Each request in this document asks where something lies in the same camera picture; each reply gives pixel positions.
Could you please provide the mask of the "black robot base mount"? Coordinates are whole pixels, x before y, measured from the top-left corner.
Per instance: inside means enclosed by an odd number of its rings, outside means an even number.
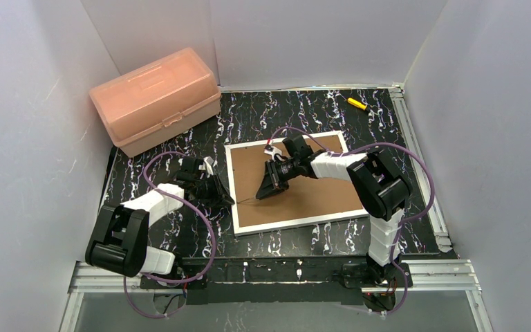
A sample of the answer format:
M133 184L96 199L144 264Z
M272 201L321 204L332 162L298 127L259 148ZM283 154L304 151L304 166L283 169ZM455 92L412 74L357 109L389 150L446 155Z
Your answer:
M233 302L338 302L391 308L396 291L412 286L410 269L376 268L364 255L218 257L199 280L184 286L142 277L149 291L186 292L189 305Z

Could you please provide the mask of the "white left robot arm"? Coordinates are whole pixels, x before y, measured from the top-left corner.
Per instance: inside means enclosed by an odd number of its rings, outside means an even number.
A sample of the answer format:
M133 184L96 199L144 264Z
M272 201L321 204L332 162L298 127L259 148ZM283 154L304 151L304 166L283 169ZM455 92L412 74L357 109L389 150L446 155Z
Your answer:
M118 205L104 204L86 247L86 263L124 277L168 275L176 256L148 244L149 228L183 206L196 211L192 201L218 207L233 205L213 165L210 157L184 156L167 183Z

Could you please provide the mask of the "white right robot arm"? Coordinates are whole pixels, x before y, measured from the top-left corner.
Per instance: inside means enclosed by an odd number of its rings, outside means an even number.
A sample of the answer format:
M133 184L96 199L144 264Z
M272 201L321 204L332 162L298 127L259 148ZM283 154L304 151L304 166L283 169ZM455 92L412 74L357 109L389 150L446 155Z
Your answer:
M256 192L262 200L278 195L289 188L289 181L299 176L332 178L351 183L362 207L369 213L371 242L368 258L375 265L385 267L400 254L396 244L404 207L412 193L410 182L384 151L336 154L320 149L314 151L303 136L285 138L287 156L272 145L264 152L270 155L265 162L263 180Z

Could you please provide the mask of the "white picture frame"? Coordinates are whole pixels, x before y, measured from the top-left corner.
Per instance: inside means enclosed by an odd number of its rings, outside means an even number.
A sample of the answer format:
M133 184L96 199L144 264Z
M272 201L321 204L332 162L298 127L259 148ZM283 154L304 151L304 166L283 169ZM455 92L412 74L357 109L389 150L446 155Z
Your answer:
M263 180L265 140L225 148L229 191L235 200L232 222L235 235L294 228L367 216L354 187L347 181L299 176L285 192L252 204L236 202L255 197Z

